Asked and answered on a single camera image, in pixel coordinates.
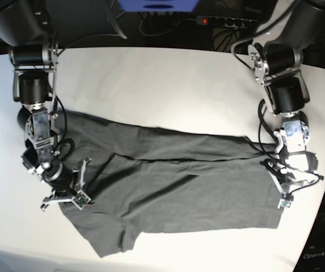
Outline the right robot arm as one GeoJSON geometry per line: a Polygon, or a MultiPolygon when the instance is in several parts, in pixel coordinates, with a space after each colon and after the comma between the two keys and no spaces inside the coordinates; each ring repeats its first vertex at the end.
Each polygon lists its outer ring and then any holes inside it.
{"type": "Polygon", "coordinates": [[[55,120],[61,104],[56,95],[58,51],[56,32],[44,1],[0,1],[0,38],[10,46],[14,67],[12,95],[22,105],[18,124],[24,131],[26,151],[23,165],[52,188],[43,202],[74,202],[84,205],[90,198],[83,191],[90,159],[70,170],[60,157],[74,142],[58,132],[55,120]]]}

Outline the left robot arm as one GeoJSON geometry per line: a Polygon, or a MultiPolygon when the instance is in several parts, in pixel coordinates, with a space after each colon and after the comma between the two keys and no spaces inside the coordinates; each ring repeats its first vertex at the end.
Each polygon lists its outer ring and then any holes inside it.
{"type": "Polygon", "coordinates": [[[303,108],[310,95],[302,76],[303,50],[310,46],[325,28],[325,1],[276,1],[268,20],[260,23],[250,37],[231,47],[232,55],[247,44],[253,73],[263,91],[258,107],[260,126],[267,127],[263,110],[281,117],[277,129],[266,131],[277,146],[262,165],[273,178],[283,201],[292,201],[294,191],[315,185],[323,179],[317,173],[316,155],[307,151],[310,140],[309,122],[303,108]]]}

